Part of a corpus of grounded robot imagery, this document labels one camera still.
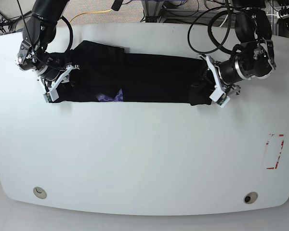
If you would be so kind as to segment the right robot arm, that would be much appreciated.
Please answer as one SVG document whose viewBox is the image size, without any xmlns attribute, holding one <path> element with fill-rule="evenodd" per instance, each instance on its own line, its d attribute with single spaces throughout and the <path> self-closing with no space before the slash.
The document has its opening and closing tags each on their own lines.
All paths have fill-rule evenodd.
<svg viewBox="0 0 289 231">
<path fill-rule="evenodd" d="M 31 16 L 24 21 L 23 41 L 17 54 L 16 63 L 21 70 L 36 71 L 43 79 L 45 88 L 49 88 L 71 63 L 73 30 L 63 16 L 68 0 L 37 0 Z M 47 47 L 56 35 L 59 20 L 63 20 L 69 30 L 69 44 L 64 52 L 48 53 Z"/>
</svg>

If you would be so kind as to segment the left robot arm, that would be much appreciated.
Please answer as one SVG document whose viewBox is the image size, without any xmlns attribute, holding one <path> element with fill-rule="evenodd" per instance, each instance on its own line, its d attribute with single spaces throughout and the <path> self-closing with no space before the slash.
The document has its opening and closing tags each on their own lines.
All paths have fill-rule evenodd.
<svg viewBox="0 0 289 231">
<path fill-rule="evenodd" d="M 276 69 L 272 30 L 264 8 L 263 0 L 226 0 L 219 6 L 221 11 L 211 18 L 207 26 L 208 36 L 215 47 L 209 51 L 200 51 L 193 47 L 190 39 L 187 40 L 191 50 L 202 59 L 216 51 L 230 56 L 227 61 L 212 61 L 218 79 L 210 79 L 203 74 L 201 79 L 191 86 L 192 93 L 211 94 L 214 90 L 221 89 L 223 96 L 240 94 L 238 82 L 267 78 Z M 228 23 L 221 42 L 217 41 L 212 32 L 214 22 L 224 15 L 229 21 L 235 19 L 235 33 L 239 43 L 232 49 L 224 47 L 231 22 Z"/>
</svg>

